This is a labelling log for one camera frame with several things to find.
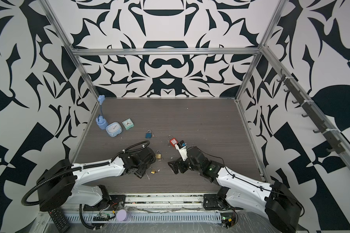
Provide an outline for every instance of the small brass padlock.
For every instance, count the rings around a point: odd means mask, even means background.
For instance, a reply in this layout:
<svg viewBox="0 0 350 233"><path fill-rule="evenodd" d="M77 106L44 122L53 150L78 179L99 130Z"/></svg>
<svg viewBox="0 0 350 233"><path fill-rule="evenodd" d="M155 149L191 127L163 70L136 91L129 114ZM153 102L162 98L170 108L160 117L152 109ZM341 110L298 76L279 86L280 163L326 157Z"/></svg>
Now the small brass padlock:
<svg viewBox="0 0 350 233"><path fill-rule="evenodd" d="M156 158L160 159L161 158L161 152L160 151L156 151Z"/></svg>
<svg viewBox="0 0 350 233"><path fill-rule="evenodd" d="M151 138L151 130L148 130L145 134L145 138Z"/></svg>

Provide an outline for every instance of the red padlock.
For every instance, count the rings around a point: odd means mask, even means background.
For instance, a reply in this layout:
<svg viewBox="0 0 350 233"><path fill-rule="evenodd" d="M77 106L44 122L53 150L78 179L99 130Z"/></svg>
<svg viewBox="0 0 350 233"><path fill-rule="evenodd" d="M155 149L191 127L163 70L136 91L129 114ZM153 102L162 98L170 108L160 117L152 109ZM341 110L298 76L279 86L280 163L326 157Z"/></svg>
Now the red padlock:
<svg viewBox="0 0 350 233"><path fill-rule="evenodd" d="M176 141L176 139L175 139L173 136L171 136L171 135L167 136L167 138L169 139L170 144L171 144L173 147L175 147L175 145L178 143L178 141Z"/></svg>

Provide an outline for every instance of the padlock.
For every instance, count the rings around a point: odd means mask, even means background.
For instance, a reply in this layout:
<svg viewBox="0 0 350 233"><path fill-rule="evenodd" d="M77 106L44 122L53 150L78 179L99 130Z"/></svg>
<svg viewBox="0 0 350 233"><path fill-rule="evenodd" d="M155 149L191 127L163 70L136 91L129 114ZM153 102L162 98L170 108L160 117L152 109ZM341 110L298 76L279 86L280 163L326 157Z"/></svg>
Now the padlock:
<svg viewBox="0 0 350 233"><path fill-rule="evenodd" d="M148 130L145 134L145 138L151 138L151 130Z"/></svg>
<svg viewBox="0 0 350 233"><path fill-rule="evenodd" d="M167 138L173 147L175 147L175 145L178 143L178 141L176 141L176 139L171 135L167 136Z"/></svg>
<svg viewBox="0 0 350 233"><path fill-rule="evenodd" d="M160 159L161 158L161 152L160 151L156 151L156 158Z"/></svg>

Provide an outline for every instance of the black remote control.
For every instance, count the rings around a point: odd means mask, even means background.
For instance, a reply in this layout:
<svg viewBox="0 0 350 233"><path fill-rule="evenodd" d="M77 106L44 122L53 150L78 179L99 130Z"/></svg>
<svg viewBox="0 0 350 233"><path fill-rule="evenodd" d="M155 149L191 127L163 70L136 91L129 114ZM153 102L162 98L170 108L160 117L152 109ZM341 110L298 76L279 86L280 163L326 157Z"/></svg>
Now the black remote control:
<svg viewBox="0 0 350 233"><path fill-rule="evenodd" d="M70 228L70 223L59 208L48 211L48 213L51 216L54 224L56 225L59 233L65 233L66 231L68 231L68 229Z"/></svg>

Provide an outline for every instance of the purple round container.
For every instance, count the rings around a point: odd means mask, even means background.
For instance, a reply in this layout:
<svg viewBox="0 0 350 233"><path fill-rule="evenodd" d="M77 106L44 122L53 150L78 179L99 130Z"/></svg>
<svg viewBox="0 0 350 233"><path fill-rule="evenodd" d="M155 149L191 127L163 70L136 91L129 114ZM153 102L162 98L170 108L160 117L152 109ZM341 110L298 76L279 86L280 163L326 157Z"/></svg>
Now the purple round container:
<svg viewBox="0 0 350 233"><path fill-rule="evenodd" d="M115 218L117 221L128 221L131 218L131 213L125 210L119 210Z"/></svg>

